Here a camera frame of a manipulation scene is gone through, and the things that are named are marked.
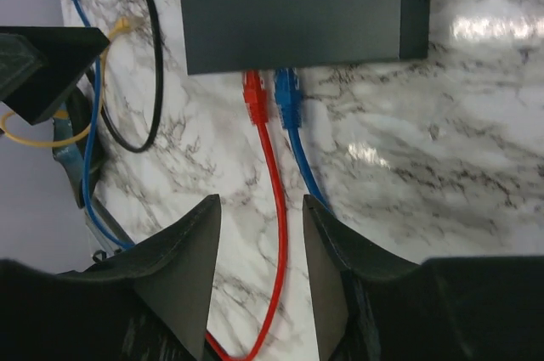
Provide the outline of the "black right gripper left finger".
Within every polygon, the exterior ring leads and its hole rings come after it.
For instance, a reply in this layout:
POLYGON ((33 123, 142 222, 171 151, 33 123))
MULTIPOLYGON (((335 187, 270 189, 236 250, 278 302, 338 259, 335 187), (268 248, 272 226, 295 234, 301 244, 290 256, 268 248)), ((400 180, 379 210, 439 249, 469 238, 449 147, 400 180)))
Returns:
POLYGON ((214 360, 206 342, 221 204, 82 271, 1 262, 4 360, 214 360))

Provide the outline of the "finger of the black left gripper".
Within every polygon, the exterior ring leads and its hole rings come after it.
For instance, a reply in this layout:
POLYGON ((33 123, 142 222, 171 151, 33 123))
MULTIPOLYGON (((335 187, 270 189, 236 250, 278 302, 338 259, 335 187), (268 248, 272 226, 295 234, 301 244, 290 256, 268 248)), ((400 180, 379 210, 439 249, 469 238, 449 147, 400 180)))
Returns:
POLYGON ((1 102, 31 125, 46 121, 109 43, 95 27, 3 26, 1 102))

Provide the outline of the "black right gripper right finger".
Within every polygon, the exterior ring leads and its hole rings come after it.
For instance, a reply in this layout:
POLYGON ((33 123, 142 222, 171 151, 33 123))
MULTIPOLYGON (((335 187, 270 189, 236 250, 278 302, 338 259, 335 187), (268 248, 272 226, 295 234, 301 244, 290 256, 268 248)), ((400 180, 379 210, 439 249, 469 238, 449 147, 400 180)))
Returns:
POLYGON ((398 257, 303 199, 322 360, 540 360, 540 256, 398 257))

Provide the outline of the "black network switch box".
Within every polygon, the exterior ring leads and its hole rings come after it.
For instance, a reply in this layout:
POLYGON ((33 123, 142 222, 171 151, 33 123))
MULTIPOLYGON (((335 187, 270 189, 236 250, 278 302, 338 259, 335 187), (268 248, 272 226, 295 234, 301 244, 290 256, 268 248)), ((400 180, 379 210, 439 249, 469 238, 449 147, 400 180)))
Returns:
POLYGON ((191 75, 428 55, 431 0, 180 0, 191 75))

